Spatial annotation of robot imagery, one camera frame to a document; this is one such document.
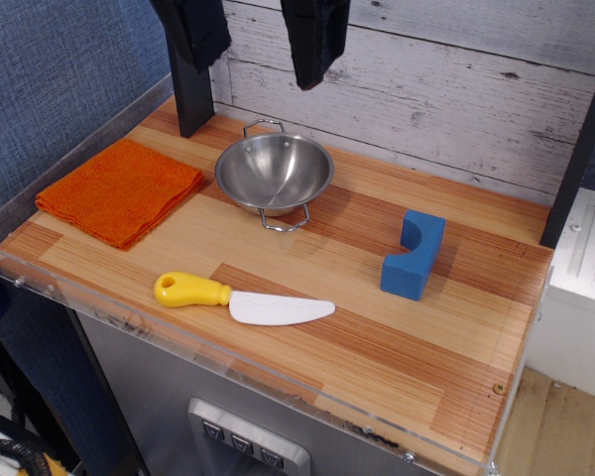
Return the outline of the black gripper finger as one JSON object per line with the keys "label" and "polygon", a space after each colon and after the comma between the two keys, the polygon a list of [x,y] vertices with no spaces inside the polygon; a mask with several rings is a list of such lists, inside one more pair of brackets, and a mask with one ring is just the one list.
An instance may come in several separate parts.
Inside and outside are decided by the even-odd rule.
{"label": "black gripper finger", "polygon": [[221,1],[156,0],[151,5],[176,51],[197,72],[209,69],[230,47]]}
{"label": "black gripper finger", "polygon": [[282,12],[301,90],[320,84],[345,49],[350,1],[287,0]]}

